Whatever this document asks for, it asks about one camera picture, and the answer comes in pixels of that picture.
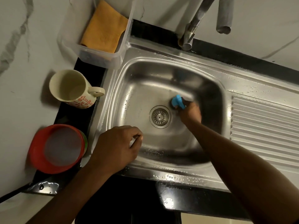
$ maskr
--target drain hole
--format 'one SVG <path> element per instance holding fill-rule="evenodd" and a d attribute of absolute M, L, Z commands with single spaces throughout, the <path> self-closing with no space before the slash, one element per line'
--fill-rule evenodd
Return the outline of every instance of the drain hole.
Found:
<path fill-rule="evenodd" d="M 165 109 L 158 108 L 152 113 L 152 120 L 158 126 L 167 124 L 169 119 L 168 113 Z"/>

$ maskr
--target person's left arm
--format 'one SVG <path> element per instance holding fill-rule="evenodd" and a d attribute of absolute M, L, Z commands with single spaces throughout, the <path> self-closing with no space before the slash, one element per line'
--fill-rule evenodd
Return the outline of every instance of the person's left arm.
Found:
<path fill-rule="evenodd" d="M 133 137 L 136 140 L 130 147 Z M 136 159 L 142 139 L 142 132 L 131 126 L 114 127 L 102 133 L 85 167 L 27 224 L 71 224 L 105 181 Z"/>

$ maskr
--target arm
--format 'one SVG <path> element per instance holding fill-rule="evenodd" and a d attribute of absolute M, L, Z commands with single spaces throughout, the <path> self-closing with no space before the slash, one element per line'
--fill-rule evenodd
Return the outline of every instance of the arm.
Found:
<path fill-rule="evenodd" d="M 130 147 L 132 137 L 136 140 Z M 142 132 L 131 126 L 114 127 L 101 134 L 85 167 L 27 224 L 72 223 L 105 181 L 136 159 L 142 139 Z"/>
<path fill-rule="evenodd" d="M 199 107 L 184 101 L 182 122 L 196 137 L 228 189 L 254 223 L 292 224 L 299 218 L 299 190 L 275 167 L 201 124 Z"/>

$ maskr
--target floor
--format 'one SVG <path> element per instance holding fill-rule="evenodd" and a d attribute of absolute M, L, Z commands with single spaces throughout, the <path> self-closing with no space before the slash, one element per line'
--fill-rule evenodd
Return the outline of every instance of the floor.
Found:
<path fill-rule="evenodd" d="M 19 193 L 0 204 L 2 224 L 25 224 L 53 197 Z M 250 224 L 252 222 L 182 213 L 182 224 Z"/>

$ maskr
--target clear plastic container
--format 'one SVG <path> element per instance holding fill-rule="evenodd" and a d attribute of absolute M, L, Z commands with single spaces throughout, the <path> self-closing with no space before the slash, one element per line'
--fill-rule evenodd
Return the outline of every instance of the clear plastic container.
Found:
<path fill-rule="evenodd" d="M 58 40 L 71 48 L 83 62 L 99 67 L 119 69 L 132 29 L 133 13 L 137 0 L 105 0 L 120 14 L 128 18 L 128 25 L 122 34 L 115 53 L 103 52 L 80 45 L 81 38 L 100 0 L 71 0 L 71 5 L 62 23 Z"/>

